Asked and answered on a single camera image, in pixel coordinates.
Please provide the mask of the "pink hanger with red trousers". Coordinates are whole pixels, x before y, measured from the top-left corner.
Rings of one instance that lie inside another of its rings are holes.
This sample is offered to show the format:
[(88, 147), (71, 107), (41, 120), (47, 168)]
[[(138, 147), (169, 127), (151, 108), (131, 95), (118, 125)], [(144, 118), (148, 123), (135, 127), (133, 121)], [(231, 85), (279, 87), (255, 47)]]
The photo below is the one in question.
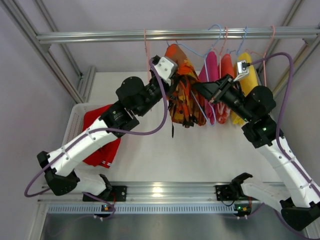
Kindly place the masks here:
[(151, 78), (150, 73), (150, 42), (147, 41), (147, 30), (144, 29), (143, 31), (143, 38), (144, 38), (144, 50), (145, 50), (145, 56), (146, 56), (146, 72), (147, 72), (147, 80)]

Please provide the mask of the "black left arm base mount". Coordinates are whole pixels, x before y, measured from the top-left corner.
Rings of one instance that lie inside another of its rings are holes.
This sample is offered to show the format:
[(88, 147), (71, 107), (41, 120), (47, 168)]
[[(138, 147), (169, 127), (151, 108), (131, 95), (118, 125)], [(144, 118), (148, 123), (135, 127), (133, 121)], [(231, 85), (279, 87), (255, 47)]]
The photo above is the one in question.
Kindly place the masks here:
[(95, 197), (107, 202), (125, 202), (127, 199), (127, 186), (112, 186), (110, 189), (107, 188), (99, 195), (95, 195)]

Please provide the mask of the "magenta trousers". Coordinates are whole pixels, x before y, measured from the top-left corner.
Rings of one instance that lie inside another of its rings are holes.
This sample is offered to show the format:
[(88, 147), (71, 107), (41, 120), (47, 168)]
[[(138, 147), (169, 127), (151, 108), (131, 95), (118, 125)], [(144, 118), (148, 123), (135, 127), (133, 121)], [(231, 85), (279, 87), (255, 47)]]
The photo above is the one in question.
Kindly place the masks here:
[[(219, 78), (217, 56), (213, 51), (210, 51), (207, 54), (203, 67), (198, 75), (198, 78), (202, 83), (214, 82)], [(216, 123), (216, 114), (215, 114), (214, 105), (212, 103), (209, 103), (207, 100), (205, 100), (204, 108), (205, 108), (205, 115), (207, 117), (207, 123), (213, 127)]]

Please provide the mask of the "orange black patterned trousers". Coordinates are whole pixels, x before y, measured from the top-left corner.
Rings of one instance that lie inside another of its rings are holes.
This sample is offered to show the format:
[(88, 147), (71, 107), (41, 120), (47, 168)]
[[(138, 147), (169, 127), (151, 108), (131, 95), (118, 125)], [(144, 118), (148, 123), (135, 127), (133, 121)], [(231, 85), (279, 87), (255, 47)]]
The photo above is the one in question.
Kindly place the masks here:
[(175, 134), (174, 124), (184, 128), (204, 126), (205, 99), (193, 88), (200, 79), (187, 55), (177, 44), (168, 46), (165, 57), (177, 64), (177, 71), (171, 77), (171, 89), (167, 93), (168, 112), (171, 118), (171, 136)]

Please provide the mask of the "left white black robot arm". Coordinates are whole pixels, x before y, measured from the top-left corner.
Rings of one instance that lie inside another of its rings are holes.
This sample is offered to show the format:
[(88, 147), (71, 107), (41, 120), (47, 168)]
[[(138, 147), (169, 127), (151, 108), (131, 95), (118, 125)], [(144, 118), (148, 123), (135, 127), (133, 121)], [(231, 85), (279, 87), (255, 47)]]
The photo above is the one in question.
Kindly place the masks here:
[(81, 134), (51, 152), (37, 155), (49, 189), (62, 196), (73, 190), (106, 198), (112, 186), (104, 174), (92, 174), (77, 166), (101, 147), (120, 139), (139, 124), (160, 100), (166, 99), (178, 64), (167, 56), (150, 60), (151, 79), (148, 84), (136, 76), (126, 78), (115, 91), (118, 100), (103, 112)]

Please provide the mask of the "red trousers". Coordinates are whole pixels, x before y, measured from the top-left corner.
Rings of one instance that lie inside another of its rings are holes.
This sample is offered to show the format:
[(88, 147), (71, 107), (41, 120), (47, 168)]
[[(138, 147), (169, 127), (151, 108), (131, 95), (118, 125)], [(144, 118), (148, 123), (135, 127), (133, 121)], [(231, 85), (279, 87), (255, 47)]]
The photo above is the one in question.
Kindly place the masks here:
[[(82, 131), (84, 132), (93, 122), (106, 110), (108, 110), (112, 105), (108, 104), (106, 106), (96, 108), (84, 114), (83, 118), (83, 128)], [(83, 160), (84, 163), (90, 166), (101, 166), (104, 168), (110, 168), (113, 160), (116, 157), (118, 148), (120, 146), (121, 139), (118, 138), (103, 147), (96, 150), (90, 156)]]

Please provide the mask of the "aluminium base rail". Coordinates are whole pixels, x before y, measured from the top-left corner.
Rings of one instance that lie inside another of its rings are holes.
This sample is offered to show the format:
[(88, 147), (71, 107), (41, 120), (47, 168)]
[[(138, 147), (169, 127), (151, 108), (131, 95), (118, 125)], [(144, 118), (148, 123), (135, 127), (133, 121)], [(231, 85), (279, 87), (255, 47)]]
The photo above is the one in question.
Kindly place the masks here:
[[(217, 203), (216, 185), (228, 182), (111, 182), (113, 187), (126, 186), (126, 202), (133, 204), (151, 203)], [(282, 182), (266, 182), (270, 189), (290, 193)], [(38, 204), (77, 204), (82, 203), (83, 194), (73, 190), (71, 193), (56, 196), (48, 191), (36, 197)]]

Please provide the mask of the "white plastic perforated basket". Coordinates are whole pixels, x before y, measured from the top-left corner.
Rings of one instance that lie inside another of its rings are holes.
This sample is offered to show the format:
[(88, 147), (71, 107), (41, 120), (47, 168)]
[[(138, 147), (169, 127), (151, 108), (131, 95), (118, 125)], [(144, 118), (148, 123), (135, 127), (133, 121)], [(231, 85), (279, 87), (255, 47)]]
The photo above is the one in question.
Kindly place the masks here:
[[(85, 113), (104, 107), (106, 105), (98, 104), (98, 103), (79, 103), (76, 104), (70, 113), (70, 117), (68, 120), (68, 124), (66, 127), (66, 131), (64, 134), (64, 138), (62, 144), (65, 145), (71, 140), (73, 140), (76, 136), (83, 132), (83, 124), (84, 124), (84, 115)], [(79, 164), (80, 166), (90, 166), (96, 168), (105, 168), (102, 166), (91, 166), (83, 161)]]

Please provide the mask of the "aluminium frame post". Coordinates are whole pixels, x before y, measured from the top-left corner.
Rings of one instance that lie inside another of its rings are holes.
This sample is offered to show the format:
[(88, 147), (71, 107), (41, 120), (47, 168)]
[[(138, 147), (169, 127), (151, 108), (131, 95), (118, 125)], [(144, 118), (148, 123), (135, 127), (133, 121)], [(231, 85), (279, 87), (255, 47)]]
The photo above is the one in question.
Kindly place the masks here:
[(66, 90), (72, 100), (77, 104), (83, 103), (83, 97), (67, 78), (63, 69), (60, 67), (54, 55), (50, 51), (51, 45), (41, 44), (40, 40), (37, 39), (38, 31), (19, 2), (16, 0), (2, 0), (0, 2), (0, 7), (9, 16), (9, 18), (42, 60), (44, 65), (60, 83), (64, 90)]

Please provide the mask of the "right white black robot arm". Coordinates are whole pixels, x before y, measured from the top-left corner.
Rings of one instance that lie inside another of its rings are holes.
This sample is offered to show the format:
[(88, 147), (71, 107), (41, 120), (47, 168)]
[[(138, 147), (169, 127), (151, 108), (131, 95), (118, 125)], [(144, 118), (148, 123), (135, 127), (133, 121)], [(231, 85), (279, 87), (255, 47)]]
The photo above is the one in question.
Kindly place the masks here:
[(296, 231), (302, 231), (317, 220), (320, 217), (320, 187), (291, 152), (283, 132), (270, 116), (276, 106), (271, 90), (257, 85), (244, 95), (235, 88), (229, 74), (213, 82), (195, 83), (192, 87), (207, 101), (224, 103), (246, 122), (241, 128), (244, 136), (269, 162), (289, 192), (286, 196), (245, 172), (228, 185), (232, 200), (257, 199), (279, 212)]

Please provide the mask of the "orange white tie-dye trousers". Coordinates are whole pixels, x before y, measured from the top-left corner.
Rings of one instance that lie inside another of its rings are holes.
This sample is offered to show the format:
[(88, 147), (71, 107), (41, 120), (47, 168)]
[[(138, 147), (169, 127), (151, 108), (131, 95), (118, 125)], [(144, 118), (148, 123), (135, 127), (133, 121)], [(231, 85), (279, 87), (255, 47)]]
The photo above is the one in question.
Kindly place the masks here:
[[(232, 58), (230, 54), (225, 54), (220, 62), (221, 77), (230, 75), (235, 77), (235, 72), (232, 64)], [(222, 102), (219, 102), (216, 110), (216, 120), (219, 124), (225, 124), (230, 116), (231, 110)]]

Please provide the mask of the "empty pink hanger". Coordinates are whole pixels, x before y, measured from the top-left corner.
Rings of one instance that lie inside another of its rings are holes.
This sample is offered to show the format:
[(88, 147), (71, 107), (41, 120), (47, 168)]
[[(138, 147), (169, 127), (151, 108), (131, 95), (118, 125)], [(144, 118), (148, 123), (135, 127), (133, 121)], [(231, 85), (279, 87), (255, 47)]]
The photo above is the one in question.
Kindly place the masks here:
[[(271, 35), (270, 40), (269, 40), (269, 42), (268, 42), (268, 44), (267, 44), (267, 46), (266, 46), (266, 48), (265, 48), (263, 53), (252, 51), (252, 50), (250, 50), (248, 48), (246, 48), (245, 51), (247, 53), (249, 53), (249, 54), (256, 54), (258, 56), (261, 56), (261, 57), (265, 58), (267, 56), (267, 52), (268, 52), (268, 50), (269, 50), (269, 48), (270, 48), (270, 46), (273, 43), (274, 38), (275, 38), (276, 27), (274, 25), (272, 25), (271, 29), (272, 29), (272, 35)], [(267, 73), (266, 73), (266, 61), (265, 60), (262, 62), (262, 70), (263, 70), (264, 86), (266, 87), (267, 86)]]

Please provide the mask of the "aluminium hanging rail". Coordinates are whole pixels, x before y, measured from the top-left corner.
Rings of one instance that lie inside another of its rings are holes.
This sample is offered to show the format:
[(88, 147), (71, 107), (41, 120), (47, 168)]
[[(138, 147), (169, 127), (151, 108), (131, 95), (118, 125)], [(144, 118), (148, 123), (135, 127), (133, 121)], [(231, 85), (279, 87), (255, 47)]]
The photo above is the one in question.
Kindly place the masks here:
[(250, 39), (314, 39), (320, 34), (318, 26), (276, 26), (245, 28), (171, 29), (171, 30), (119, 30), (88, 32), (39, 33), (41, 44), (193, 41), (193, 40), (250, 40)]

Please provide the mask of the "blue hanger with yellow trousers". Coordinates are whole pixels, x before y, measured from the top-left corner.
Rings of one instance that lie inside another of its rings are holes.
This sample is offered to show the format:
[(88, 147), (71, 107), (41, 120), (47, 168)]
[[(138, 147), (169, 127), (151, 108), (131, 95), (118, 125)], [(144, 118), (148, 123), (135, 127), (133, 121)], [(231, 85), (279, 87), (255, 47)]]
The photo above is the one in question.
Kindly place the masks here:
[(228, 48), (228, 49), (226, 50), (226, 53), (227, 53), (227, 54), (231, 55), (232, 53), (235, 53), (236, 57), (238, 57), (238, 56), (240, 55), (241, 50), (242, 50), (243, 45), (244, 45), (244, 42), (245, 42), (245, 40), (246, 40), (246, 38), (247, 38), (248, 29), (249, 29), (248, 26), (246, 26), (246, 27), (244, 28), (244, 35), (241, 37), (241, 42), (240, 42), (238, 48), (237, 48), (237, 49), (233, 49), (233, 50), (231, 50), (230, 48)]

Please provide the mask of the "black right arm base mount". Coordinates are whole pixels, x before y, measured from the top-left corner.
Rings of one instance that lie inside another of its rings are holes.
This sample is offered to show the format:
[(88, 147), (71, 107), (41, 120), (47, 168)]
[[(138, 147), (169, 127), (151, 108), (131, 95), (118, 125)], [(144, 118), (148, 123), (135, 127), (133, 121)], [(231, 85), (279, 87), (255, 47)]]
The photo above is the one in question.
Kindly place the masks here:
[(236, 201), (240, 199), (240, 191), (232, 184), (221, 184), (215, 186), (218, 201)]

